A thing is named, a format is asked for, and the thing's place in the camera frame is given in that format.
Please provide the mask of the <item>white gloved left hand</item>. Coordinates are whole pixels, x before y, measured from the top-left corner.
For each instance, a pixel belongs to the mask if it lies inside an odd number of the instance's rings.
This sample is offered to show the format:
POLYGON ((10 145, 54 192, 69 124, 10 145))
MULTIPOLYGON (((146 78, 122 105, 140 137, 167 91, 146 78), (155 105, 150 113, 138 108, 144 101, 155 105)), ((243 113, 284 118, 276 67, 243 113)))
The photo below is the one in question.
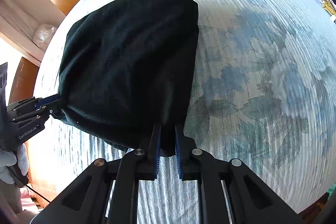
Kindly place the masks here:
POLYGON ((28 174, 29 171, 29 161, 27 158, 27 151, 25 144, 21 144, 17 149, 17 154, 13 152, 7 152, 1 149, 0 155, 0 173, 1 180, 9 185, 15 183, 13 176, 10 174, 9 166, 14 166, 18 164, 21 174, 23 176, 28 174))

